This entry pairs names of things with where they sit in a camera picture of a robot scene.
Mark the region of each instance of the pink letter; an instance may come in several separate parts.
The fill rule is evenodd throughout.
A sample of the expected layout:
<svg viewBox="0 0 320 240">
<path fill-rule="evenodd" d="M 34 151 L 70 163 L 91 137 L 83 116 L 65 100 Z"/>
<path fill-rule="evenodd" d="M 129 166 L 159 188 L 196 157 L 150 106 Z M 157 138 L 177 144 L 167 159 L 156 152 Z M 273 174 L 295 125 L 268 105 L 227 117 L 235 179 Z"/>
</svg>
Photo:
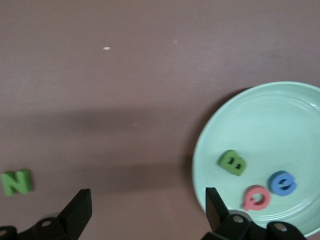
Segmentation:
<svg viewBox="0 0 320 240">
<path fill-rule="evenodd" d="M 261 194 L 262 199 L 260 201 L 255 201 L 253 196 L 255 194 Z M 250 186 L 244 195 L 244 210 L 248 211 L 250 209 L 259 211 L 265 209 L 270 203 L 270 194 L 267 189 L 261 185 L 252 185 Z"/>
</svg>

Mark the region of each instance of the plate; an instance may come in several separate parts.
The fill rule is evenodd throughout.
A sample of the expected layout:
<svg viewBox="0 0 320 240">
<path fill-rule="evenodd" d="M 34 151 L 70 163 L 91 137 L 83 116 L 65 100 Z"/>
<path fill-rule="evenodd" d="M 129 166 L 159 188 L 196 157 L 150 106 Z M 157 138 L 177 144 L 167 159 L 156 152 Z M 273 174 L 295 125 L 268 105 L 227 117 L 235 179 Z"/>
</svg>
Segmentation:
<svg viewBox="0 0 320 240">
<path fill-rule="evenodd" d="M 246 161 L 240 176 L 218 165 L 221 155 L 235 150 Z M 320 88 L 279 81 L 241 92 L 210 118 L 195 147 L 192 180 L 205 211 L 206 187 L 215 187 L 229 210 L 243 211 L 261 227 L 283 221 L 305 236 L 320 229 Z M 268 188 L 277 171 L 292 174 L 294 192 L 278 196 Z M 243 209 L 244 193 L 252 185 L 269 190 L 262 210 Z"/>
</svg>

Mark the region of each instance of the light green plate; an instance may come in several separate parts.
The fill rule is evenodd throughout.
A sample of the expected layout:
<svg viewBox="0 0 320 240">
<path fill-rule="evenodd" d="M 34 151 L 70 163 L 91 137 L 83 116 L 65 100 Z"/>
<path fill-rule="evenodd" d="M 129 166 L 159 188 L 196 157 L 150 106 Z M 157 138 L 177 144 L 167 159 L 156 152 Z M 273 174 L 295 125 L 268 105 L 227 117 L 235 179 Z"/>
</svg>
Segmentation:
<svg viewBox="0 0 320 240">
<path fill-rule="evenodd" d="M 247 166 L 241 176 L 218 165 L 236 150 Z M 268 189 L 280 170 L 295 177 L 288 196 L 270 192 L 263 210 L 246 213 L 261 227 L 270 221 L 296 226 L 305 236 L 320 229 L 320 88 L 300 82 L 272 82 L 250 88 L 225 103 L 208 121 L 196 144 L 192 178 L 205 210 L 206 187 L 217 188 L 229 210 L 242 208 L 251 185 Z"/>
</svg>

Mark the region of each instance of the green letter n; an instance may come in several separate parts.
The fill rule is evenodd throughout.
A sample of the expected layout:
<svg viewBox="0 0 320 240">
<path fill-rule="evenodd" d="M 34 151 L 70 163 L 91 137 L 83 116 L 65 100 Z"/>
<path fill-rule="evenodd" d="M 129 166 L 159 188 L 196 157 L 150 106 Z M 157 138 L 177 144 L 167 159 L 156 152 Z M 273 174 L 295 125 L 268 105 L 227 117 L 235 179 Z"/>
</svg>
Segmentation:
<svg viewBox="0 0 320 240">
<path fill-rule="evenodd" d="M 6 171 L 1 174 L 2 186 L 7 196 L 15 193 L 27 194 L 32 189 L 30 172 L 28 169 L 22 169 L 17 172 Z"/>
</svg>

